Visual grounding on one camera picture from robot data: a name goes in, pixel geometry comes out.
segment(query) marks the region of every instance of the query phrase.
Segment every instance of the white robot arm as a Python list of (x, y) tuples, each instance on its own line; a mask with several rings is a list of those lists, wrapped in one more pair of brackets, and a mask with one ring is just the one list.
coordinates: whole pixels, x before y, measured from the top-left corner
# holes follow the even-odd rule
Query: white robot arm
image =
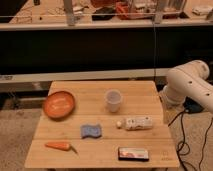
[(209, 73), (208, 65), (201, 60), (170, 69), (166, 76), (167, 85), (160, 92), (165, 107), (182, 105), (189, 97), (213, 113), (213, 86), (205, 81)]

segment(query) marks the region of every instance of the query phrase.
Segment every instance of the wooden bowl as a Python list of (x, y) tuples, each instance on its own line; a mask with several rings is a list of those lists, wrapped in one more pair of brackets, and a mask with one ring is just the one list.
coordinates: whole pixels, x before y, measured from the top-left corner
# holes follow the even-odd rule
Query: wooden bowl
[(43, 103), (44, 113), (52, 119), (60, 119), (72, 113), (75, 107), (74, 96), (66, 91), (55, 92), (47, 96)]

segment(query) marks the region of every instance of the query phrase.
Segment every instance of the toy carrot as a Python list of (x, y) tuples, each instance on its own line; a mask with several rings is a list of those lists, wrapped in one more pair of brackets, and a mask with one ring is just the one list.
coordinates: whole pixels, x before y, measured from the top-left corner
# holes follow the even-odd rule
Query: toy carrot
[(45, 146), (63, 151), (69, 151), (71, 149), (70, 143), (64, 141), (50, 141), (45, 143)]

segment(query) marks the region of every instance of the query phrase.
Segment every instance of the cable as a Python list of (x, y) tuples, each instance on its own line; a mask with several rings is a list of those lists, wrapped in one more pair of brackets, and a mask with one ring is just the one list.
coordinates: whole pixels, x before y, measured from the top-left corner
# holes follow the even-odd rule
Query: cable
[[(191, 163), (186, 162), (186, 161), (184, 161), (184, 160), (181, 159), (181, 156), (186, 156), (186, 155), (188, 155), (188, 154), (190, 153), (190, 151), (191, 151), (189, 144), (186, 143), (186, 135), (185, 135), (184, 125), (183, 125), (183, 116), (184, 116), (185, 113), (186, 113), (186, 110), (185, 110), (185, 109), (184, 109), (183, 111), (181, 111), (180, 113), (178, 113), (178, 114), (175, 116), (175, 118), (168, 124), (168, 126), (171, 126), (171, 125), (174, 123), (174, 121), (175, 121), (179, 116), (181, 116), (180, 121), (181, 121), (181, 130), (182, 130), (182, 134), (183, 134), (183, 140), (181, 140), (181, 141), (178, 143), (178, 145), (177, 145), (176, 151), (177, 151), (178, 159), (179, 159), (180, 164), (181, 164), (181, 166), (183, 167), (184, 171), (188, 171), (188, 169), (187, 169), (187, 167), (185, 166), (185, 164), (191, 166), (195, 171), (197, 171), (197, 169), (196, 169)], [(187, 152), (185, 152), (185, 153), (181, 153), (181, 151), (182, 151), (182, 149), (184, 148), (185, 145), (187, 146), (187, 149), (188, 149), (188, 150), (187, 150)]]
[(211, 128), (212, 124), (213, 124), (213, 117), (211, 119), (211, 123), (210, 123), (209, 127), (207, 128), (207, 130), (205, 132), (205, 139), (204, 139), (204, 143), (203, 143), (203, 147), (202, 147), (201, 160), (199, 162), (199, 171), (201, 171), (201, 164), (202, 164), (202, 161), (204, 158), (204, 148), (206, 146), (207, 135), (208, 135), (209, 129)]
[(182, 112), (178, 113), (178, 114), (174, 117), (174, 119), (168, 124), (168, 126), (170, 127), (171, 124), (173, 124), (173, 122), (174, 122), (180, 115), (182, 115), (182, 114), (185, 113), (185, 112), (186, 112), (186, 110), (184, 109)]

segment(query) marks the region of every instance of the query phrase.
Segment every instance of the plastic cup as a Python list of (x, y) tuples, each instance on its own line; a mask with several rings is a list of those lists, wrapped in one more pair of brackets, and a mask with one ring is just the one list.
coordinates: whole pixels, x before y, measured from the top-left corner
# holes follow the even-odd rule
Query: plastic cup
[(115, 113), (120, 109), (122, 103), (122, 95), (117, 89), (110, 89), (105, 94), (106, 107), (107, 109)]

